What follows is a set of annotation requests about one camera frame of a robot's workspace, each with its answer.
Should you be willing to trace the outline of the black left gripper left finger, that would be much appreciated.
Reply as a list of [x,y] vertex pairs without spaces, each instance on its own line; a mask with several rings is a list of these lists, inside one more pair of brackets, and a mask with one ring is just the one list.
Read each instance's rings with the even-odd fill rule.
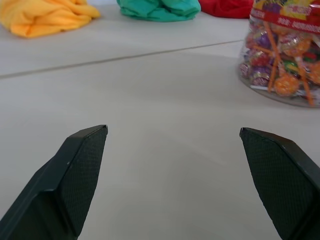
[[0,240],[78,240],[97,187],[108,127],[65,139],[0,219]]

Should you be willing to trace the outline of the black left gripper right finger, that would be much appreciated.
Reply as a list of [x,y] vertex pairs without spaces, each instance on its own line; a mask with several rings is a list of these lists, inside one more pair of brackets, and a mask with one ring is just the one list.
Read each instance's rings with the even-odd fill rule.
[[243,127],[254,186],[282,240],[320,240],[320,167],[292,140]]

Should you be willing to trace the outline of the clear plastic lollipop jar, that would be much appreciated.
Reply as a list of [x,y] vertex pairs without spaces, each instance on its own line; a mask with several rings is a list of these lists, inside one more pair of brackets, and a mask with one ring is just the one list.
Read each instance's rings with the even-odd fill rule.
[[265,97],[320,108],[320,0],[254,0],[237,73]]

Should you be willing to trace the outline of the yellow crumpled cloth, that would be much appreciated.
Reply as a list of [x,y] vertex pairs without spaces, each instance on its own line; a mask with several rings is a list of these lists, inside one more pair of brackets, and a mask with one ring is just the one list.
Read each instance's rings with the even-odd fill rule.
[[100,16],[87,0],[0,0],[0,24],[22,38],[76,30]]

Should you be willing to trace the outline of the red crumpled cloth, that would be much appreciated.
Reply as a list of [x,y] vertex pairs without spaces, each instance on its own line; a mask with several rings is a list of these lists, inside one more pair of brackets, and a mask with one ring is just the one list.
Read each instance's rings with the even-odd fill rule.
[[254,0],[198,0],[201,11],[218,18],[248,19]]

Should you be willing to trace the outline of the green crumpled cloth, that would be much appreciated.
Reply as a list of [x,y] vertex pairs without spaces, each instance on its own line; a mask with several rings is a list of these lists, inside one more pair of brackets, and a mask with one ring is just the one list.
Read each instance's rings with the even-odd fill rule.
[[116,0],[124,16],[151,22],[189,21],[201,12],[198,0]]

